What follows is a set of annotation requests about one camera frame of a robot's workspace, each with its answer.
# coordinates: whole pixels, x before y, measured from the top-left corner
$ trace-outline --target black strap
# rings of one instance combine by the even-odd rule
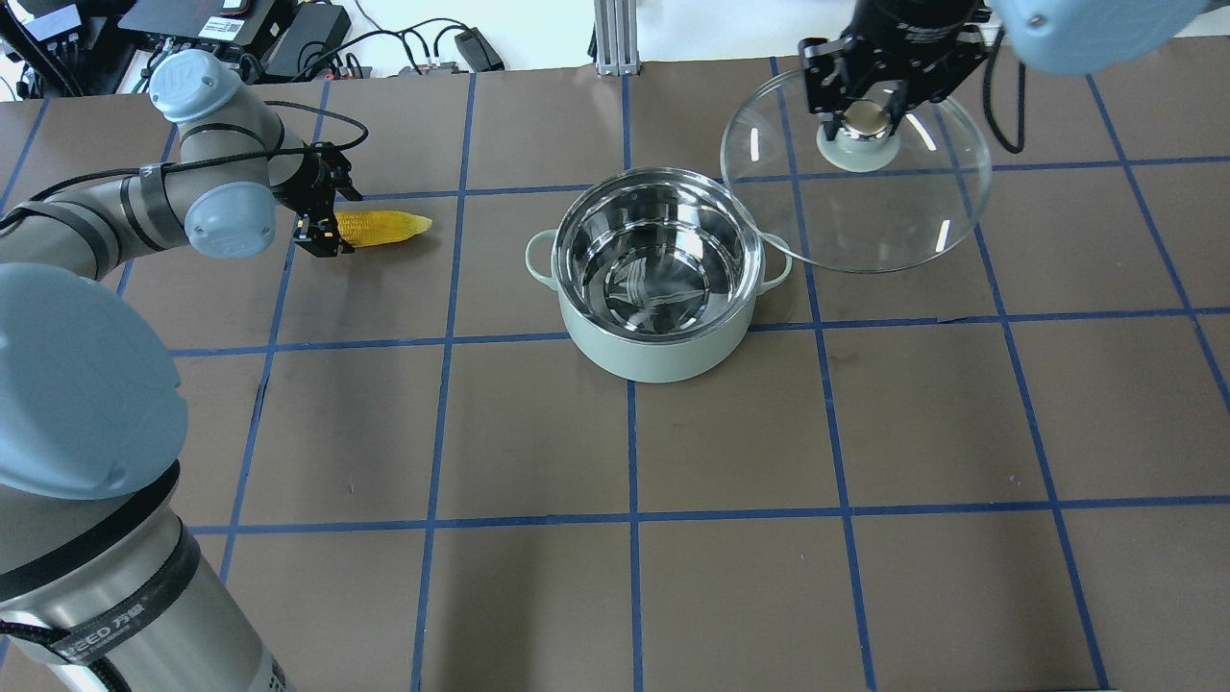
[[[133,211],[133,199],[128,192],[128,187],[130,186],[132,182],[133,182],[133,176],[128,176],[119,183],[119,208],[124,210],[124,219],[128,221],[128,225],[133,229],[133,232],[137,234],[137,237],[139,237],[141,242],[144,242],[145,246],[149,247],[150,250],[154,250],[155,252],[161,252],[162,250],[166,250],[166,247],[162,247],[161,245],[155,242],[154,238],[145,232],[145,229],[141,227],[140,221],[137,220],[137,213]]]
[[[93,275],[95,279],[102,278],[118,262],[118,257],[112,257],[111,247],[107,245],[107,240],[103,238],[102,232],[92,222],[90,222],[89,219],[77,214],[73,209],[65,209],[64,206],[52,202],[22,202],[21,204],[17,204],[17,208],[25,209],[31,215],[55,219],[75,230],[93,252],[93,261],[96,265]]]
[[[106,612],[74,626],[48,645],[65,663],[89,666],[145,629],[188,589],[200,565],[200,546],[180,522],[180,541],[145,584]]]
[[[166,501],[178,481],[180,462],[175,462],[92,529],[41,558],[0,574],[0,604],[62,579],[119,543]]]
[[[200,134],[202,132],[218,132],[218,130],[223,130],[223,132],[237,132],[240,134],[245,134],[245,135],[255,139],[256,143],[260,144],[262,147],[264,146],[264,140],[261,139],[260,134],[252,132],[251,129],[247,129],[246,127],[241,127],[241,125],[237,125],[237,124],[230,124],[230,123],[205,123],[205,124],[198,124],[197,127],[189,128],[187,132],[184,132],[183,134],[180,135],[180,145],[183,146],[183,143],[187,141],[188,138],[192,136],[192,135],[194,135],[194,134]]]
[[[183,221],[171,208],[166,195],[166,167],[171,163],[149,163],[141,166],[141,202],[145,213],[157,227],[183,227]]]

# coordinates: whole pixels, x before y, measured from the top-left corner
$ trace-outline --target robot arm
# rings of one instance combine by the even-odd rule
[[[279,202],[300,216],[295,242],[352,250],[333,198],[358,193],[337,147],[306,146],[208,53],[166,59],[151,100],[178,127],[183,162],[36,194],[0,221],[0,411],[17,414],[0,418],[0,486],[116,497],[165,472],[183,445],[187,411],[157,336],[113,291],[73,274],[97,279],[188,243],[256,253],[273,240]]]
[[[98,279],[127,259],[187,243],[216,257],[248,256],[273,240],[278,202],[299,214],[295,241],[312,253],[353,251],[337,234],[333,197],[362,197],[336,147],[308,147],[200,50],[164,61],[150,93],[180,128],[181,163],[17,204],[0,221],[0,263],[53,264]],[[276,149],[306,152],[260,155]]]
[[[1087,74],[1130,60],[1175,36],[1205,0],[991,0],[1002,29],[1026,65],[1054,74]],[[859,0],[840,38],[804,38],[798,53],[807,101],[831,141],[850,107],[872,86],[889,134],[905,113],[947,98],[989,52],[979,23],[982,0]]]

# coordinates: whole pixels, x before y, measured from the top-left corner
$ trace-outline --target light blue joint cap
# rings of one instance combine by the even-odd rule
[[[183,218],[188,242],[210,257],[251,257],[273,242],[269,188],[248,181],[219,184],[197,198]]]
[[[162,60],[150,77],[150,101],[178,124],[203,118],[225,106],[241,81],[204,50],[181,50]]]
[[[47,264],[0,264],[0,484],[101,500],[153,483],[188,407],[154,329],[113,290]]]

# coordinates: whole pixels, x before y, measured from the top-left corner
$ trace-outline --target grid square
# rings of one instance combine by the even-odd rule
[[[101,132],[100,123],[107,123]],[[170,134],[171,123],[146,95],[53,98],[10,205],[68,177],[157,162]]]
[[[421,531],[240,536],[228,589],[300,692],[402,692],[422,553]]]
[[[335,81],[330,109],[371,130],[367,141],[346,152],[354,165],[354,187],[364,194],[456,189],[469,85],[469,75]],[[357,134],[353,125],[335,119],[321,129],[321,139],[335,143]]]
[[[1004,134],[1016,140],[1016,53],[1000,49],[991,82],[991,104]],[[994,163],[1055,163],[1114,161],[1118,154],[1085,75],[1053,75],[1030,70],[1025,97],[1025,151],[1010,154],[991,136],[983,114],[983,73],[967,79],[952,97],[969,111],[991,150]]]
[[[1230,493],[1230,413],[1188,317],[1012,331],[1060,498]]]
[[[815,333],[749,333],[712,371],[638,385],[642,511],[838,504]]]
[[[594,183],[624,170],[617,79],[593,65],[477,75],[469,188]]]
[[[631,690],[627,531],[438,531],[423,692]]]
[[[629,80],[632,165],[721,177],[722,134],[743,101],[769,81],[769,60],[646,63]]]
[[[293,219],[289,210],[278,209],[273,245],[252,257],[219,259],[192,247],[140,257],[133,262],[124,299],[167,349],[266,345]]]
[[[925,264],[888,273],[814,269],[825,321],[994,315],[995,300],[973,235]]]
[[[1000,324],[824,338],[852,505],[1047,499]]]
[[[0,104],[0,113],[2,113],[5,123],[4,129],[0,130],[0,186],[9,184],[9,179],[17,167],[17,159],[21,157],[21,150],[26,146],[26,139],[30,138],[30,130],[34,128],[34,120],[38,119],[38,111],[42,104],[42,101],[21,101]],[[26,160],[31,161],[32,165],[37,165],[30,157]],[[0,194],[4,193],[2,191],[4,187],[0,187]],[[10,197],[9,200],[16,204],[22,199]]]
[[[1193,69],[1228,61],[1230,41],[1210,36],[1171,41],[1097,73],[1098,91],[1128,157],[1230,154],[1225,128],[1230,92],[1210,80],[1209,70]],[[1182,107],[1176,111],[1178,103]]]
[[[951,181],[957,194],[957,179],[950,173],[937,173]],[[878,225],[899,225],[903,214],[897,191],[905,192],[919,177],[899,176],[861,179],[804,179],[800,183],[803,213],[813,256],[822,238],[833,237],[833,224],[846,231]],[[840,242],[829,240],[833,245]],[[948,252],[921,265],[877,274],[855,274],[830,269],[813,269],[820,313],[825,320],[936,317],[953,320],[970,315],[995,313],[986,270],[978,245],[970,235]]]
[[[645,688],[862,690],[841,520],[641,525]]]
[[[1230,218],[1230,162],[1137,166],[1133,172],[1188,300],[1197,307],[1230,305],[1230,235],[1219,231]]]
[[[571,340],[454,345],[438,516],[626,513],[626,393]]]
[[[280,343],[440,338],[448,327],[456,199],[384,199],[339,210],[408,211],[432,227],[402,242],[314,257],[296,250],[278,329]]]
[[[879,690],[1097,687],[1050,513],[854,522]]]
[[[563,331],[560,301],[525,270],[525,243],[558,227],[579,192],[485,194],[466,198],[454,331],[459,336]],[[550,273],[550,243],[535,265]]]
[[[264,355],[177,359],[188,402],[188,440],[171,506],[188,526],[230,524],[235,488],[261,387]]]
[[[1180,306],[1123,170],[995,176],[983,231],[1009,312]]]
[[[439,345],[278,354],[245,524],[427,516]]]
[[[1209,339],[1213,358],[1221,369],[1221,376],[1230,376],[1230,315],[1203,315],[1200,326]]]
[[[1065,514],[1111,685],[1230,688],[1230,508]]]

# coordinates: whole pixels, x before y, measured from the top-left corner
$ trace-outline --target power adapter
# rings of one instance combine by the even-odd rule
[[[344,7],[317,2],[300,4],[290,27],[282,33],[269,52],[261,81],[290,81],[306,69],[316,55],[339,47],[349,29],[351,17]],[[319,71],[315,70],[308,76],[312,77]]]
[[[454,37],[458,50],[476,73],[490,73],[504,69],[504,60],[491,47],[487,37],[477,28],[470,27]]]

